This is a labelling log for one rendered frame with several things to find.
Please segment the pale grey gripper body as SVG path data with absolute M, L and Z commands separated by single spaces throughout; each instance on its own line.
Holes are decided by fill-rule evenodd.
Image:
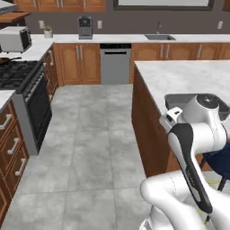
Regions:
M 174 126 L 173 118 L 169 115 L 162 115 L 159 119 L 159 122 L 163 126 L 166 133 L 168 133 Z

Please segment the black and steel stove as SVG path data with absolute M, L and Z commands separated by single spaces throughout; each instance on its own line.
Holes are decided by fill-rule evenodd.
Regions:
M 39 154 L 52 117 L 47 82 L 41 61 L 15 57 L 0 66 L 0 91 L 14 90 L 13 106 L 30 155 Z

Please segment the wooden island cabinet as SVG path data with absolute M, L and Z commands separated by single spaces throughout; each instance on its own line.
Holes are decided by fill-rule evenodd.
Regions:
M 161 115 L 155 98 L 135 67 L 131 121 L 146 177 L 180 169 L 159 123 Z

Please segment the wooden base cupboards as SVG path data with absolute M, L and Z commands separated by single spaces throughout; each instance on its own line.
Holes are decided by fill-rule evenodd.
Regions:
M 230 59 L 230 42 L 135 43 L 131 46 L 129 82 L 134 81 L 135 61 Z
M 53 51 L 59 86 L 101 83 L 98 43 L 54 43 Z

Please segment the steel dishwasher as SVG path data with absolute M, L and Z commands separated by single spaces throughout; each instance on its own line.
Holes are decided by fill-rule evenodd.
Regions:
M 128 84 L 130 43 L 101 43 L 102 84 Z

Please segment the steel sink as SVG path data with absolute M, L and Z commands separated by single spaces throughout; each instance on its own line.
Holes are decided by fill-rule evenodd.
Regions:
M 173 36 L 167 34 L 145 34 L 148 40 L 176 40 Z

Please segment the wooden corner drawer cabinet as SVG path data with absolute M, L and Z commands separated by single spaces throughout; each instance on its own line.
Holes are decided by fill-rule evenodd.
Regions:
M 50 48 L 44 55 L 43 66 L 45 78 L 47 80 L 47 91 L 49 100 L 52 101 L 54 94 L 58 88 L 58 76 L 53 54 L 53 48 Z

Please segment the grey coffee machine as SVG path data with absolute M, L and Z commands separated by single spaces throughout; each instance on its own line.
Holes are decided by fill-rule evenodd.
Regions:
M 80 40 L 91 40 L 93 38 L 93 20 L 89 16 L 78 18 L 78 33 Z

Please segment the small potted plant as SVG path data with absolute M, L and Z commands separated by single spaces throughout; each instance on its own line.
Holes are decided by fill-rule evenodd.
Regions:
M 44 27 L 44 36 L 45 36 L 47 39 L 53 37 L 52 28 L 51 28 L 50 26 L 48 26 L 48 25 Z

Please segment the wooden drawer stack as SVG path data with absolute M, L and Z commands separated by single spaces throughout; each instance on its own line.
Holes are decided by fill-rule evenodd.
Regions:
M 4 123 L 6 114 L 12 114 L 12 118 L 6 129 L 0 130 L 0 228 L 29 159 L 12 100 L 9 100 L 0 110 L 0 125 Z M 13 139 L 16 137 L 20 139 L 20 142 L 13 155 L 9 155 L 7 150 L 13 147 Z M 22 174 L 15 176 L 15 172 L 19 170 L 22 164 L 22 158 L 26 158 Z

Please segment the black frying pan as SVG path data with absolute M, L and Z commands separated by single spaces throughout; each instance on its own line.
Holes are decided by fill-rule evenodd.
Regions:
M 0 57 L 0 66 L 7 65 L 15 59 L 22 59 L 22 58 L 21 57 L 14 57 L 14 58 Z

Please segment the silver toaster oven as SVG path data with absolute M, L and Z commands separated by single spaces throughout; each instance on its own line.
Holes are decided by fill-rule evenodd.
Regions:
M 0 30 L 0 47 L 3 52 L 23 53 L 31 46 L 31 34 L 27 26 L 8 26 Z

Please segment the steel range hood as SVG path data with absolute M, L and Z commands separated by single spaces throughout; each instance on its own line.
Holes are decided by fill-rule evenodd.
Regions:
M 18 10 L 18 6 L 16 4 L 9 3 L 5 0 L 0 0 L 0 15 L 12 13 Z

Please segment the wooden wall cupboards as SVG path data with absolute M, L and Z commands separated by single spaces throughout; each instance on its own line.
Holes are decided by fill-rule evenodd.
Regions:
M 105 12 L 106 0 L 13 0 L 26 12 Z

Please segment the wooden wall shelf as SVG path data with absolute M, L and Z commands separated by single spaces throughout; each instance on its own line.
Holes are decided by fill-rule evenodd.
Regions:
M 23 19 L 24 17 L 30 15 L 30 13 L 26 12 L 15 12 L 15 13 L 7 13 L 7 14 L 1 14 L 0 15 L 0 23 L 8 23 L 8 22 L 15 22 L 18 20 Z

